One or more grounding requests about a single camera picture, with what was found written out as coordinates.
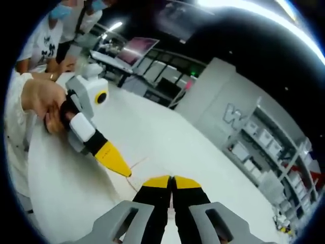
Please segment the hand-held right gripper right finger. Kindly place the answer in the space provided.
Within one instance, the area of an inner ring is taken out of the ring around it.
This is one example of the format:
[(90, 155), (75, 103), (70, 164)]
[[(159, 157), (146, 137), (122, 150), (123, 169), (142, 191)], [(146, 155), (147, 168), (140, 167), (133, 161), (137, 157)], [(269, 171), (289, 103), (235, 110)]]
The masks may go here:
[(201, 185), (173, 177), (175, 223), (182, 243), (251, 243), (248, 223), (219, 202), (211, 202)]

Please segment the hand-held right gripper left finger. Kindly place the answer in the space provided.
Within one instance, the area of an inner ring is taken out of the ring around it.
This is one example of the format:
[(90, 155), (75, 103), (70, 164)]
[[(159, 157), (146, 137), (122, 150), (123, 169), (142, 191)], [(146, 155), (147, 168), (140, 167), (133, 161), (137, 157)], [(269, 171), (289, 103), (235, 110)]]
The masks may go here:
[(91, 232), (91, 243), (161, 243), (168, 221), (171, 177), (145, 181), (132, 201), (122, 201), (99, 217)]

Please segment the person's left hand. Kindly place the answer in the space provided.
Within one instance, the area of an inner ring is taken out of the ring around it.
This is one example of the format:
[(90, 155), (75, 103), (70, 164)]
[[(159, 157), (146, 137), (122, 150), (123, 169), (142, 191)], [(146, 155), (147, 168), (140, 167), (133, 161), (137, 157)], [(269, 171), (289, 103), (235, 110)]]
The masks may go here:
[(60, 107), (66, 100), (66, 91), (53, 81), (29, 79), (23, 86), (21, 106), (24, 111), (33, 111), (50, 134), (60, 134), (64, 126), (60, 120)]

